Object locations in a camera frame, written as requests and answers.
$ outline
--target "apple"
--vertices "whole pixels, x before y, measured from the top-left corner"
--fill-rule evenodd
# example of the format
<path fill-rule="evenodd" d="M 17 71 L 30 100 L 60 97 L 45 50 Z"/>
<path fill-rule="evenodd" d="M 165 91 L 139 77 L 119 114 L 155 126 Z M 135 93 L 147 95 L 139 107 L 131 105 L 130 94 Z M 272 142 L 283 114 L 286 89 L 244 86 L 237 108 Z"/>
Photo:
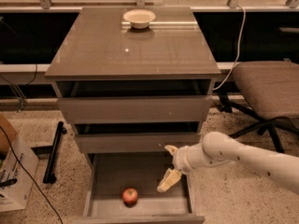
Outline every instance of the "apple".
<path fill-rule="evenodd" d="M 138 199 L 138 192 L 136 189 L 133 188 L 127 188 L 122 193 L 122 200 L 127 205 L 133 205 L 137 202 Z"/>

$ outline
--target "terrazzo floor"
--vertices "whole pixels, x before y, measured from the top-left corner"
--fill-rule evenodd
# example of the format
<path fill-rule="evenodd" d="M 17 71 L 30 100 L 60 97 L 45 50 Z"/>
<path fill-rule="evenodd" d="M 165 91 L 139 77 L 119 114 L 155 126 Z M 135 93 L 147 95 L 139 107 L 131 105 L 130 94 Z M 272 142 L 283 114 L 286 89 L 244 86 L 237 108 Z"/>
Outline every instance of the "terrazzo floor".
<path fill-rule="evenodd" d="M 1 111 L 31 147 L 51 145 L 58 121 L 64 121 L 59 110 Z M 234 110 L 221 113 L 211 107 L 202 134 L 210 131 L 233 133 L 253 120 Z M 91 176 L 85 156 L 78 151 L 74 133 L 64 123 L 67 134 L 58 149 L 53 185 L 42 183 L 48 160 L 40 160 L 35 180 L 57 209 L 64 224 L 73 223 L 83 214 Z M 279 132 L 286 153 L 299 157 L 299 137 Z M 266 133 L 250 133 L 239 141 L 256 147 L 273 149 Z M 205 216 L 206 224 L 236 223 L 299 223 L 299 196 L 256 175 L 238 163 L 222 167 L 200 168 L 191 174 L 195 211 Z M 35 186 L 32 187 L 26 209 L 0 213 L 1 224 L 60 223 Z"/>

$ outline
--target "white bowl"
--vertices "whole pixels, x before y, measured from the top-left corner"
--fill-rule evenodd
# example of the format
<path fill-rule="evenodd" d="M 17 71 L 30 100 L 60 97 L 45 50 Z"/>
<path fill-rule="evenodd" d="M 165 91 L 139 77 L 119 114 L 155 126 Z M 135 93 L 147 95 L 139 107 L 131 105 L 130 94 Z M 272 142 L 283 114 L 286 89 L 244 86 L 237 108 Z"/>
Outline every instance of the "white bowl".
<path fill-rule="evenodd" d="M 148 10 L 136 9 L 124 13 L 123 18 L 136 29 L 144 29 L 156 18 L 156 15 Z"/>

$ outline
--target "open drawer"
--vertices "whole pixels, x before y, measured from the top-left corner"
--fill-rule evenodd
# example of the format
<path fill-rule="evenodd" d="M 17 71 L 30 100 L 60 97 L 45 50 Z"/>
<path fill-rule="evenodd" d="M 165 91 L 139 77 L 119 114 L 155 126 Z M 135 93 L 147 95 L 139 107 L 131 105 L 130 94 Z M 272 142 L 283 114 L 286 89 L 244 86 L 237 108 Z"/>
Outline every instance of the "open drawer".
<path fill-rule="evenodd" d="M 81 153 L 163 152 L 167 144 L 196 144 L 199 133 L 112 133 L 76 135 Z"/>
<path fill-rule="evenodd" d="M 95 155 L 84 217 L 75 223 L 203 223 L 205 218 L 193 212 L 192 189 L 185 176 L 169 191 L 157 191 L 171 161 L 164 152 Z M 133 207 L 121 199 L 128 187 L 138 191 Z"/>

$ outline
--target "chair seat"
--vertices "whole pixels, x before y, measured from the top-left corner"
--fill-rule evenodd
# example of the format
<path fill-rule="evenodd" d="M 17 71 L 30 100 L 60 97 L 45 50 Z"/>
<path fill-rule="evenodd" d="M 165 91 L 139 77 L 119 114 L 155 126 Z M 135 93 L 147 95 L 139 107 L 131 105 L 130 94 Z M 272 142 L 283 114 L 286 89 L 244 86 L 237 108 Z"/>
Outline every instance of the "chair seat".
<path fill-rule="evenodd" d="M 232 74 L 236 86 L 259 117 L 299 117 L 299 64 L 244 62 Z"/>

